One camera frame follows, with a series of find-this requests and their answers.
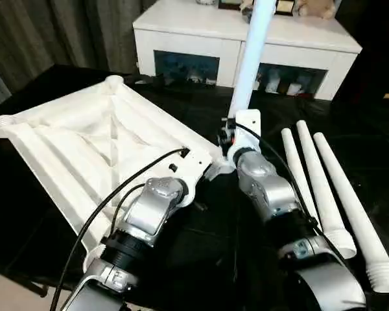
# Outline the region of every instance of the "black cable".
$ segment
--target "black cable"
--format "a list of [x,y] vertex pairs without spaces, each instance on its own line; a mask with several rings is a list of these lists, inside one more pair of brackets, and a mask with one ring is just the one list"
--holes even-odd
[[136,185],[132,187],[119,201],[117,208],[115,209],[114,216],[112,218],[112,223],[111,223],[111,229],[110,229],[110,236],[114,234],[114,229],[115,229],[115,223],[117,222],[117,216],[119,213],[119,210],[121,209],[121,205],[124,203],[125,199],[133,192],[134,190],[144,187],[145,183],[140,183],[139,185]]
[[268,143],[265,139],[263,139],[260,135],[256,134],[253,130],[251,130],[250,128],[246,127],[245,125],[242,125],[242,124],[239,124],[239,123],[235,123],[236,126],[242,128],[243,130],[247,131],[249,134],[251,134],[252,136],[254,136],[256,139],[259,140],[259,142],[264,145],[266,148],[268,148],[269,150],[271,150],[271,152],[275,155],[276,158],[278,158],[279,162],[281,162],[281,164],[283,165],[283,167],[285,167],[285,169],[287,170],[288,172],[288,175],[290,176],[290,179],[291,179],[291,183],[292,183],[292,186],[294,188],[294,190],[296,191],[296,194],[298,196],[298,201],[301,205],[301,208],[304,212],[304,214],[306,215],[308,221],[310,222],[310,224],[312,225],[312,228],[314,229],[314,231],[322,236],[325,241],[327,242],[327,245],[331,248],[331,250],[333,251],[333,253],[340,259],[340,261],[344,264],[344,266],[354,275],[352,269],[350,269],[349,265],[347,264],[346,260],[344,259],[344,257],[342,256],[342,254],[340,254],[340,252],[338,251],[338,249],[334,246],[334,244],[326,237],[326,235],[324,234],[323,231],[320,230],[320,228],[317,226],[318,225],[318,222],[317,220],[311,216],[306,204],[305,204],[305,201],[303,199],[303,195],[300,191],[300,188],[298,187],[298,184],[297,184],[297,181],[294,177],[294,175],[292,174],[289,166],[286,164],[286,162],[284,161],[284,159],[280,156],[280,154],[277,152],[277,150],[274,149],[274,147],[271,146],[270,143]]
[[75,252],[75,249],[77,248],[77,246],[79,245],[80,241],[84,237],[85,232],[88,230],[88,227],[91,225],[92,221],[102,211],[102,209],[105,207],[105,205],[107,205],[108,202],[111,201],[112,198],[114,196],[116,196],[121,191],[121,189],[123,189],[125,186],[127,186],[133,179],[135,179],[136,177],[138,177],[139,175],[141,175],[145,171],[149,170],[154,165],[156,165],[160,161],[164,160],[166,157],[171,156],[172,154],[175,154],[177,152],[186,152],[186,151],[188,151],[187,148],[180,148],[180,149],[175,149],[175,150],[172,150],[170,152],[167,152],[166,154],[163,154],[161,157],[155,159],[153,162],[151,162],[147,166],[143,167],[141,170],[139,170],[134,175],[129,177],[127,180],[125,180],[113,192],[111,192],[101,203],[99,203],[98,207],[92,212],[91,216],[89,216],[89,218],[86,220],[86,222],[84,223],[84,225],[82,226],[81,230],[78,233],[78,237],[75,240],[75,243],[72,246],[71,252],[70,252],[70,254],[69,254],[69,256],[68,256],[68,258],[66,260],[65,267],[64,267],[64,269],[62,271],[62,274],[60,276],[60,280],[59,280],[58,286],[56,287],[56,289],[54,291],[54,295],[53,295],[53,299],[52,299],[52,304],[51,304],[51,307],[50,307],[49,311],[56,311],[56,307],[58,305],[58,300],[59,300],[60,292],[62,291],[62,285],[64,284],[65,274],[66,274],[67,269],[69,267],[69,263],[72,260],[72,257],[73,257],[73,254]]

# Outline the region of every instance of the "white plastic tube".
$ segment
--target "white plastic tube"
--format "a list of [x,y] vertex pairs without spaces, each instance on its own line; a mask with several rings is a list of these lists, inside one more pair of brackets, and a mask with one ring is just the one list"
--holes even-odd
[[291,134],[291,130],[289,128],[285,128],[281,131],[281,135],[283,138],[288,166],[292,172],[292,175],[294,175],[294,178],[297,181],[298,188],[300,189],[301,195],[304,199],[304,203],[307,206],[310,215],[317,220],[318,227],[321,228],[320,220],[318,219],[317,215],[317,210],[312,200],[310,188],[307,183],[307,179],[305,178],[305,173],[301,165],[300,156],[298,155],[296,144]]
[[366,260],[371,287],[375,292],[389,293],[389,256],[324,135],[316,133],[314,140]]
[[297,128],[324,234],[345,259],[354,257],[356,255],[355,243],[344,227],[307,124],[303,120],[298,121]]
[[275,3],[276,0],[255,0],[245,52],[229,109],[229,118],[233,118],[238,110],[248,109],[266,33],[274,15]]

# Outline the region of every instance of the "shelf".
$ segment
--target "shelf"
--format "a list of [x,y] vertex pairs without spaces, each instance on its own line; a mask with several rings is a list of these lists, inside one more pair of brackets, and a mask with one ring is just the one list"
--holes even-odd
[[[134,29],[246,41],[249,24],[239,11],[199,5],[195,0],[159,0]],[[275,15],[266,42],[358,54],[362,47],[335,19]]]

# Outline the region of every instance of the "gray curtain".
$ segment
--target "gray curtain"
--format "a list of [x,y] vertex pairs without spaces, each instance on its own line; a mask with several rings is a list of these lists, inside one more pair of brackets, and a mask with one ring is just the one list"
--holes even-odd
[[132,73],[132,23],[155,1],[0,0],[0,77],[14,92],[56,63]]

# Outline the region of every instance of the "black table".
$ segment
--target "black table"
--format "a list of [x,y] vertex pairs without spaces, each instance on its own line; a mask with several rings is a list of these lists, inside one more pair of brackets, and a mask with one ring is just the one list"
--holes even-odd
[[[0,105],[13,114],[103,81],[109,73],[54,66]],[[215,143],[231,89],[199,85],[136,84],[138,93]],[[251,108],[261,111],[262,133],[283,153],[280,131],[305,119],[324,132],[389,252],[389,108],[349,106],[256,92]],[[285,171],[273,157],[279,173]],[[167,226],[156,248],[153,281],[130,297],[158,310],[287,310],[282,274],[235,174],[198,185],[196,201]],[[0,139],[0,273],[29,286],[55,285],[75,240],[54,203],[14,150]],[[84,249],[77,251],[66,288],[82,275]],[[363,258],[350,260],[364,289],[370,286]],[[389,295],[368,295],[385,310]]]

